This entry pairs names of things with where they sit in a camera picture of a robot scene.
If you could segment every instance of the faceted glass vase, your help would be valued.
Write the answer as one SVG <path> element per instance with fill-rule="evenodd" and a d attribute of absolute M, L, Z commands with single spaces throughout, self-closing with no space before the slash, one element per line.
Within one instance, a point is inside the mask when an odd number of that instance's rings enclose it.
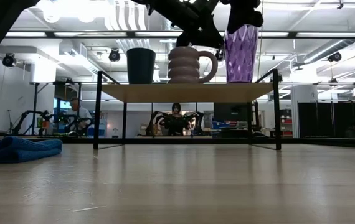
<path fill-rule="evenodd" d="M 225 32 L 227 83 L 250 83 L 258 44 L 258 27 L 244 24 L 233 34 Z"/>

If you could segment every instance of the pitcher handle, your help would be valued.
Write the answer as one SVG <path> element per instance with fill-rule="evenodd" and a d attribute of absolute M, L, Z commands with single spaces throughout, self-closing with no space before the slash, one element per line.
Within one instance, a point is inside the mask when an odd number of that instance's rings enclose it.
<path fill-rule="evenodd" d="M 212 62 L 211 72 L 209 72 L 209 74 L 204 78 L 200 78 L 198 81 L 199 83 L 206 83 L 209 82 L 216 75 L 218 62 L 216 56 L 208 51 L 200 51 L 198 52 L 198 54 L 200 57 L 208 57 Z"/>

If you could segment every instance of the blue towel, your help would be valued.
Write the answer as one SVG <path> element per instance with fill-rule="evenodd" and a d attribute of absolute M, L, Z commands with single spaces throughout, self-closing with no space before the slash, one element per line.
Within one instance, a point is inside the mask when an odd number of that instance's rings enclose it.
<path fill-rule="evenodd" d="M 0 141 L 0 163 L 32 161 L 60 154 L 61 150 L 62 141 L 60 140 L 32 142 L 15 136 L 7 136 Z"/>

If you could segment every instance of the ceiling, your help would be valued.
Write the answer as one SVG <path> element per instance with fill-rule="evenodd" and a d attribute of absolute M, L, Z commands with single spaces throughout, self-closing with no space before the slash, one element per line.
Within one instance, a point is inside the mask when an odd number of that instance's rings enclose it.
<path fill-rule="evenodd" d="M 66 15 L 55 23 L 46 22 L 44 19 L 44 8 L 39 4 L 29 10 L 25 10 L 13 25 L 13 30 L 108 30 L 105 25 L 105 17 L 111 12 L 115 12 L 116 18 L 120 16 L 120 7 L 125 4 L 125 21 L 128 30 L 131 30 L 129 21 L 129 4 L 128 1 L 116 0 L 116 9 L 112 11 L 109 1 L 98 0 L 89 1 L 86 7 L 86 12 L 96 15 L 97 17 L 92 22 L 81 22 L 76 16 Z M 337 9 L 339 0 L 265 0 L 257 9 L 263 11 L 265 23 L 263 30 L 266 31 L 355 31 L 355 0 L 343 0 L 344 7 Z M 75 9 L 78 4 L 70 3 L 70 9 Z M 229 18 L 230 6 L 219 4 L 214 11 L 214 22 L 216 27 L 223 31 L 227 27 Z M 140 22 L 144 24 L 148 30 L 166 30 L 168 27 L 162 16 L 154 12 L 151 16 L 144 16 L 144 19 L 138 19 L 138 6 L 135 6 L 135 25 L 140 26 Z M 67 55 L 62 52 L 60 54 L 59 45 L 62 39 L 5 39 L 3 46 L 34 46 L 41 49 L 59 61 L 63 67 L 58 68 L 58 76 L 72 77 L 74 80 L 91 81 L 92 74 L 82 65 L 71 62 Z M 119 62 L 110 62 L 108 54 L 111 48 L 120 48 L 116 39 L 74 39 L 71 40 L 74 48 L 78 48 L 83 44 L 88 48 L 88 57 L 93 64 L 107 71 L 113 78 L 119 82 L 127 82 L 126 74 L 126 57 L 121 50 L 121 60 Z M 149 44 L 152 50 L 157 52 L 156 64 L 160 67 L 160 78 L 166 78 L 167 74 L 167 53 L 170 45 L 162 44 L 161 39 L 149 39 Z M 257 52 L 260 52 L 260 61 L 255 65 L 255 77 L 263 75 L 271 68 L 281 64 L 283 60 L 291 60 L 296 62 L 296 55 L 306 55 L 317 48 L 320 48 L 330 40 L 321 39 L 298 39 L 298 40 L 273 40 L 265 39 L 258 42 Z M 199 50 L 208 50 L 213 52 L 215 49 L 207 47 L 197 47 Z M 331 76 L 345 74 L 355 71 L 355 44 L 346 47 L 339 51 L 343 59 L 338 63 L 330 65 L 327 61 L 318 61 L 311 64 L 316 67 L 319 81 L 328 81 Z M 290 80 L 290 76 L 295 67 L 284 66 L 279 67 L 285 80 Z M 210 61 L 206 58 L 201 59 L 201 73 L 208 72 L 211 69 Z M 219 65 L 217 72 L 217 81 L 225 80 L 225 67 L 223 62 Z M 350 80 L 355 81 L 355 75 L 349 76 Z"/>

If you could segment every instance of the computer monitor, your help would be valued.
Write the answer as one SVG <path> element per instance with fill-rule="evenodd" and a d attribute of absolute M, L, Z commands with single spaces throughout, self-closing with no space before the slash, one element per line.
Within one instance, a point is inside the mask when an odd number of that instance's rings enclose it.
<path fill-rule="evenodd" d="M 247 121 L 246 103 L 214 103 L 214 121 Z"/>

